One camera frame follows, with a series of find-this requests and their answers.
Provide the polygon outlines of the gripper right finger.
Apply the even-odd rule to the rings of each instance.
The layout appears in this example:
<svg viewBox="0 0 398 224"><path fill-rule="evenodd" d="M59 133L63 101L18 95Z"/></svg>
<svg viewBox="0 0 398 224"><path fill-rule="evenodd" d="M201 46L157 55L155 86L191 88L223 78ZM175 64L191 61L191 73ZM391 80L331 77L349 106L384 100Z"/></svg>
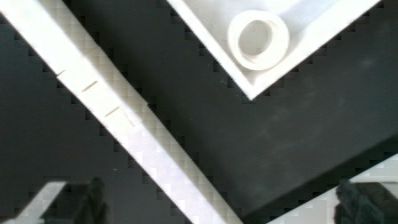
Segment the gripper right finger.
<svg viewBox="0 0 398 224"><path fill-rule="evenodd" d="M336 196L336 224L398 224L398 182L345 181Z"/></svg>

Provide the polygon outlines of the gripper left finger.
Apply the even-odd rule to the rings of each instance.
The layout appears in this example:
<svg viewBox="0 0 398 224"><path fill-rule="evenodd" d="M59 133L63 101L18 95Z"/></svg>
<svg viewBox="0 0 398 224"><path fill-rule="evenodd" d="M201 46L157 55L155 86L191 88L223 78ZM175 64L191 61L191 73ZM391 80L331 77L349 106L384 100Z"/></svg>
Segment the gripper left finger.
<svg viewBox="0 0 398 224"><path fill-rule="evenodd" d="M111 224L102 179L49 182L20 214L0 224Z"/></svg>

